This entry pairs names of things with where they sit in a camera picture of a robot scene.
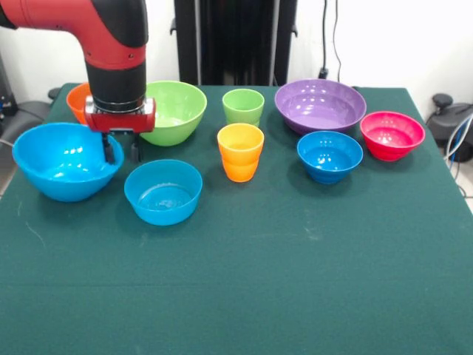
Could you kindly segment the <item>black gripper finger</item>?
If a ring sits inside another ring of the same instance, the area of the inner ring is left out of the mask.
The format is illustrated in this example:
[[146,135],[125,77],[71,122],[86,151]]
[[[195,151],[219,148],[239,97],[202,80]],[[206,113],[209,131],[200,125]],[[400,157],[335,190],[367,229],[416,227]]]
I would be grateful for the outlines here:
[[105,161],[107,163],[115,163],[115,156],[114,156],[112,145],[109,143],[108,135],[106,133],[102,133],[101,139],[102,139],[102,144],[103,144]]
[[140,135],[135,134],[130,148],[130,159],[132,162],[141,162],[142,152],[140,148]]

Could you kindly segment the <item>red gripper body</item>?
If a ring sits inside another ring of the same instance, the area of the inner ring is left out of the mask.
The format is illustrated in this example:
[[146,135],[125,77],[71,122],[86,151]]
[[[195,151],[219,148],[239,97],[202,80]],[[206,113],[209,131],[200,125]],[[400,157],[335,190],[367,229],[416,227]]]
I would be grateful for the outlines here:
[[93,97],[87,96],[84,117],[93,132],[152,132],[155,126],[156,101],[146,98],[143,105],[131,112],[107,112],[96,107]]

